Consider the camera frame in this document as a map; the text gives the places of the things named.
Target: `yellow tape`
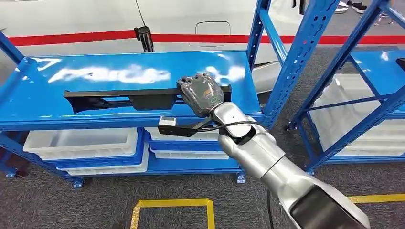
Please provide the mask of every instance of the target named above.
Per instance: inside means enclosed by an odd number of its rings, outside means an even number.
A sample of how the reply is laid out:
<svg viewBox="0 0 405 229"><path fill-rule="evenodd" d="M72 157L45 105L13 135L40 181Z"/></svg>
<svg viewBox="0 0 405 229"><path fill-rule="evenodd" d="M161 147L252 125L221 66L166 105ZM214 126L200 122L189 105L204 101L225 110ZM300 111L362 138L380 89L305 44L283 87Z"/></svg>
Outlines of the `yellow tape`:
<svg viewBox="0 0 405 229"><path fill-rule="evenodd" d="M405 201L405 194L355 196L355 197L349 197L349 200L355 204L396 202L396 201Z"/></svg>
<svg viewBox="0 0 405 229"><path fill-rule="evenodd" d="M134 207L132 212L130 229L137 229L139 222L139 214L141 208L164 208L164 207L191 207L191 206L207 206L207 225L208 229L215 229L214 221L214 206L212 200L209 199L156 199L156 200L140 200Z"/></svg>

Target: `black bracket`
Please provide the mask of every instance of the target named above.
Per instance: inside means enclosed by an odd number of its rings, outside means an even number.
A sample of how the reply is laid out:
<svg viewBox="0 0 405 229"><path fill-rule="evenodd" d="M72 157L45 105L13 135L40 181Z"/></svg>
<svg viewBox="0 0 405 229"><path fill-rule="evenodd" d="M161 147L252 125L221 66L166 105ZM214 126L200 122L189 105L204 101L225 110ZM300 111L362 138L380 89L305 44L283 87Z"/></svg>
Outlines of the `black bracket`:
<svg viewBox="0 0 405 229"><path fill-rule="evenodd" d="M405 71L405 58L398 58L395 62Z"/></svg>
<svg viewBox="0 0 405 229"><path fill-rule="evenodd" d="M231 101L231 86L221 87L225 102ZM64 98L70 102L73 113L87 110L99 110L116 107L133 107L139 111L170 110L175 104L185 104L179 88L142 89L117 91L64 92ZM126 100L108 100L128 98Z"/></svg>
<svg viewBox="0 0 405 229"><path fill-rule="evenodd" d="M199 129L206 127L211 121L211 116L208 116L199 123L177 125L176 118L162 116L159 120L158 129L159 133L162 135L191 137L197 133Z"/></svg>

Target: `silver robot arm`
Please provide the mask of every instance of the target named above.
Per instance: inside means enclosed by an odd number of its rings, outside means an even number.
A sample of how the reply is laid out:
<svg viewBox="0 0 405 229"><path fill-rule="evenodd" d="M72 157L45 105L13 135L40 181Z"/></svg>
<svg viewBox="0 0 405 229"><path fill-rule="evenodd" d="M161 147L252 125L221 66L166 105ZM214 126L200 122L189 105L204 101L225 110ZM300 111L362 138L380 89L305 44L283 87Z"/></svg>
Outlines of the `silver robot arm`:
<svg viewBox="0 0 405 229"><path fill-rule="evenodd" d="M220 124L254 121L231 102L211 111ZM370 228L367 216L341 192L308 175L276 145L274 137L255 124L225 127L218 137L221 148L260 179L280 202L293 225L303 229Z"/></svg>
<svg viewBox="0 0 405 229"><path fill-rule="evenodd" d="M370 228L367 216L341 192L308 175L285 157L274 137L234 103L225 102L217 82L208 73L183 77L177 82L185 103L195 115L213 120L220 127L219 144L246 172L260 179L275 196L296 228ZM161 134L191 136L192 129L175 129L174 118L161 118Z"/></svg>

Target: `floor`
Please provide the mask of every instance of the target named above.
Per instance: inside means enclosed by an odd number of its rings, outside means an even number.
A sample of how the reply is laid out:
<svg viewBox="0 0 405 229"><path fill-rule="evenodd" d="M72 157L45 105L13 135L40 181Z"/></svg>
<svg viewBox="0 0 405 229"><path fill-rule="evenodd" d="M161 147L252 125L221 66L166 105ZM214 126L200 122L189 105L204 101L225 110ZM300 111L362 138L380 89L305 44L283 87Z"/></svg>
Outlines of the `floor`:
<svg viewBox="0 0 405 229"><path fill-rule="evenodd" d="M346 15L358 18L357 14ZM395 47L360 49L386 50ZM300 166L307 160L303 143L298 132L285 132L284 125L337 50L323 47L315 50L271 130L278 145L288 153L288 158ZM355 71L351 66L344 66L342 72ZM29 175L21 179L0 176L0 225L3 228L128 229L138 200L174 198L211 199L215 226L219 229L269 228L266 189L251 177L247 178L246 184L240 185L235 183L234 175L102 177L88 180L82 189L73 190L71 184L41 168L31 166L28 172ZM404 163L323 166L316 170L315 177L348 196L405 193ZM277 201L271 198L270 206L274 227L289 228L286 215ZM359 207L369 216L373 228L405 228L405 202L360 204ZM207 228L206 209L142 209L138 228Z"/></svg>

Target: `person's foot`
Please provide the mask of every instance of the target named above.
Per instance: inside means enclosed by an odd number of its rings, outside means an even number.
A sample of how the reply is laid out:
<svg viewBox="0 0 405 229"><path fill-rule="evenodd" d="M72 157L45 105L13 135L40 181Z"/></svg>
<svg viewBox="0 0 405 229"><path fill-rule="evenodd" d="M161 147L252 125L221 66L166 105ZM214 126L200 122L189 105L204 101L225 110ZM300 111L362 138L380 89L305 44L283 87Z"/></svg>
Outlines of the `person's foot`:
<svg viewBox="0 0 405 229"><path fill-rule="evenodd" d="M344 2L339 2L338 7L335 10L335 13L345 13L349 6Z"/></svg>
<svg viewBox="0 0 405 229"><path fill-rule="evenodd" d="M364 13L367 6L363 5L363 2L352 3L352 8L358 13Z"/></svg>

